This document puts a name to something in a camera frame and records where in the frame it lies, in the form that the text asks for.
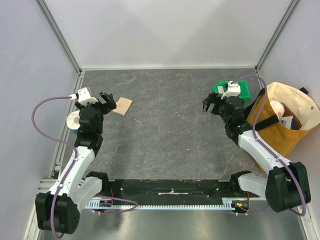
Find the green plastic bin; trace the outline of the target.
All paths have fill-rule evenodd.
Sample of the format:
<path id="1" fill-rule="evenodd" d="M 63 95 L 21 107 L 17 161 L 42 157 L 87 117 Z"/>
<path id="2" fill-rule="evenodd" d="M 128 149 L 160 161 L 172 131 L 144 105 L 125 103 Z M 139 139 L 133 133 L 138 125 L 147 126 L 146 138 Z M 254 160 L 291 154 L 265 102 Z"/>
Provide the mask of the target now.
<path id="1" fill-rule="evenodd" d="M 224 86 L 224 85 L 225 85 L 226 83 L 228 83 L 228 82 L 229 82 L 229 81 L 221 81 L 221 82 L 219 82 L 218 84 L 216 84 L 216 85 L 214 85 L 214 86 L 212 87 L 212 91 L 215 92 L 215 93 L 217 93 L 217 94 L 219 94 L 219 93 L 218 93 L 217 86 Z M 249 91 L 248 84 L 247 84 L 247 82 L 246 82 L 245 80 L 240 80 L 240 81 L 238 81 L 237 83 L 239 84 L 240 90 L 241 90 L 241 92 L 240 92 L 240 94 L 238 95 L 238 97 L 239 97 L 240 99 L 242 99 L 244 103 L 246 103 L 246 101 L 251 98 L 251 93 L 250 93 L 250 91 Z"/>

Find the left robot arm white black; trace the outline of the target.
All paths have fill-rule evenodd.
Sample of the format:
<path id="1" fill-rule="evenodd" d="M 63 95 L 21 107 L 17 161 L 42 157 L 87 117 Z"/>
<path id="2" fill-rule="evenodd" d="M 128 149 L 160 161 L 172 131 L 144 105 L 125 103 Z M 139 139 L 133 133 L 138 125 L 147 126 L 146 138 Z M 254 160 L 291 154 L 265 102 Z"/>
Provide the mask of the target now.
<path id="1" fill-rule="evenodd" d="M 95 195 L 103 197 L 110 192 L 105 173 L 82 179 L 101 148 L 104 115 L 117 107 L 112 94 L 101 92 L 99 95 L 104 102 L 91 96 L 86 87 L 68 96 L 79 109 L 77 138 L 74 144 L 68 143 L 73 152 L 53 186 L 35 198 L 38 228 L 51 231 L 57 240 L 75 232 L 81 212 Z"/>

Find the beige leather card holder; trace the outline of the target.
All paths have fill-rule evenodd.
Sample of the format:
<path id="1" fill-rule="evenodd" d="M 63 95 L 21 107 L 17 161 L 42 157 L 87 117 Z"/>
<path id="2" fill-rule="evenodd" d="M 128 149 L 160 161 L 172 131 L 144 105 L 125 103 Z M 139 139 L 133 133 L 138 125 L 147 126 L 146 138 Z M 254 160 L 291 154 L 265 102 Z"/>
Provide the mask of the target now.
<path id="1" fill-rule="evenodd" d="M 116 108 L 113 109 L 112 112 L 121 116 L 125 116 L 132 102 L 133 101 L 131 99 L 120 97 L 116 102 Z"/>

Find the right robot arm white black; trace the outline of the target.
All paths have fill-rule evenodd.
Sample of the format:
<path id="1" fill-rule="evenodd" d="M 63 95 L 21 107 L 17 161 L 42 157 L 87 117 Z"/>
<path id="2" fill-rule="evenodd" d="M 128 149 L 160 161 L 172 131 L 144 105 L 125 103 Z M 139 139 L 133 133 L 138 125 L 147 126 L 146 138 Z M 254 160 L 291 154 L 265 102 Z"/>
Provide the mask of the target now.
<path id="1" fill-rule="evenodd" d="M 212 114 L 222 118 L 228 138 L 249 153 L 267 175 L 263 178 L 250 171 L 235 173 L 231 176 L 230 193 L 235 197 L 245 192 L 258 195 L 276 213 L 301 207 L 295 214 L 303 217 L 311 201 L 306 167 L 301 162 L 291 162 L 259 136 L 245 120 L 244 101 L 238 96 L 222 97 L 212 91 L 202 101 L 203 111 L 208 111 L 210 105 Z"/>

